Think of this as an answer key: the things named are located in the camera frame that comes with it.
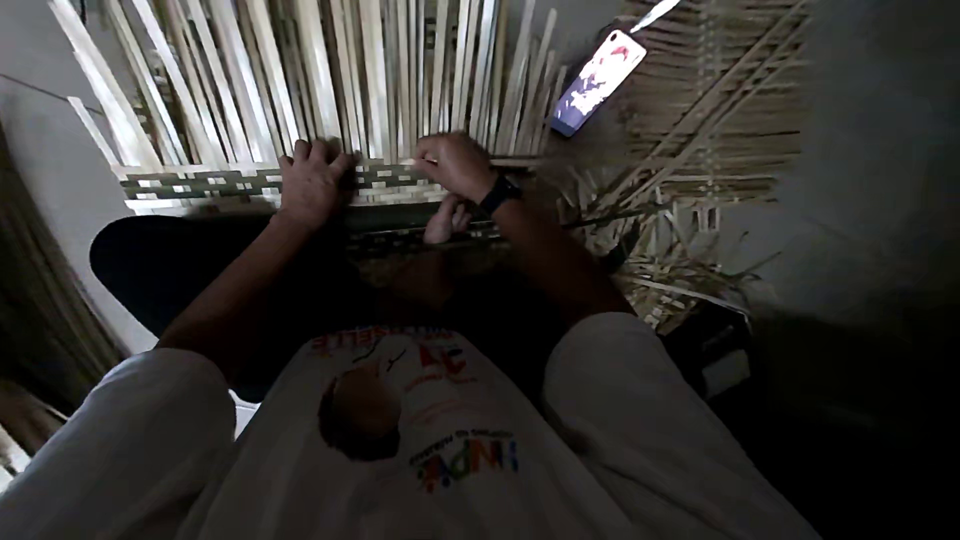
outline hand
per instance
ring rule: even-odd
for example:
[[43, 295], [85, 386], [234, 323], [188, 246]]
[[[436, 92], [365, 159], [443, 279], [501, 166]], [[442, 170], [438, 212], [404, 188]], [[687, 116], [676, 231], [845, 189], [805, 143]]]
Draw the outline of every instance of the hand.
[[467, 230], [467, 225], [470, 224], [472, 216], [467, 212], [467, 207], [460, 201], [459, 196], [450, 193], [440, 203], [440, 209], [426, 224], [426, 231], [423, 232], [424, 244], [443, 244], [454, 233], [462, 233]]
[[465, 134], [420, 139], [414, 167], [449, 191], [477, 204], [496, 182], [496, 173], [486, 152]]
[[315, 232], [336, 208], [340, 179], [352, 165], [350, 155], [322, 140], [298, 140], [292, 159], [280, 157], [283, 202], [277, 217]]

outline smartphone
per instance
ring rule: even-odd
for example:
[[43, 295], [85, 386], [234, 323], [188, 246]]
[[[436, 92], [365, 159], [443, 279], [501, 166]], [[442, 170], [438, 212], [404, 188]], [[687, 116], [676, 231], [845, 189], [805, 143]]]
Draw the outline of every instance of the smartphone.
[[611, 32], [557, 102], [550, 127], [573, 136], [646, 56], [647, 50], [631, 37]]

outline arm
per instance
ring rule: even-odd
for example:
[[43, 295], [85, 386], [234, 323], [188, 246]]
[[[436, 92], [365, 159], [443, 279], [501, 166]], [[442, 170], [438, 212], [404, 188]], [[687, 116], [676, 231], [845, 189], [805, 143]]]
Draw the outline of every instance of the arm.
[[280, 158], [283, 205], [270, 224], [160, 337], [158, 349], [183, 349], [206, 356], [228, 380], [236, 374], [250, 343], [238, 339], [255, 331], [264, 315], [264, 293], [337, 202], [337, 184], [350, 157], [322, 141], [298, 140], [292, 159]]
[[[417, 168], [450, 191], [480, 203], [496, 181], [490, 160], [465, 135], [433, 135], [417, 146]], [[596, 313], [634, 314], [592, 256], [522, 201], [507, 201], [493, 221], [514, 246], [523, 272], [561, 310], [569, 326]]]

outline black watch strap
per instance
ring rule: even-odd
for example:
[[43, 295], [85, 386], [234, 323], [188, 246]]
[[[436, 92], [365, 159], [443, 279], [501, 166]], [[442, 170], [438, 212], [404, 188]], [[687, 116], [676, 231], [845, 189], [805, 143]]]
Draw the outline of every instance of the black watch strap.
[[493, 216], [496, 209], [500, 208], [500, 205], [505, 201], [508, 199], [519, 199], [521, 197], [523, 197], [523, 191], [501, 175], [496, 179], [490, 193], [480, 202], [480, 208], [483, 209], [487, 215]]

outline white shirt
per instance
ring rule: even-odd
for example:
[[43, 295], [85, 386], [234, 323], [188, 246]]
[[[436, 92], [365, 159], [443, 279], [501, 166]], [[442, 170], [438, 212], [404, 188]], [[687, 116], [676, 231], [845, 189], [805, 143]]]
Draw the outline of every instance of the white shirt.
[[[371, 363], [401, 405], [399, 452], [351, 461], [318, 409]], [[577, 324], [543, 390], [556, 430], [459, 334], [343, 331], [300, 349], [234, 443], [216, 366], [150, 351], [11, 484], [0, 538], [816, 537], [635, 317]]]

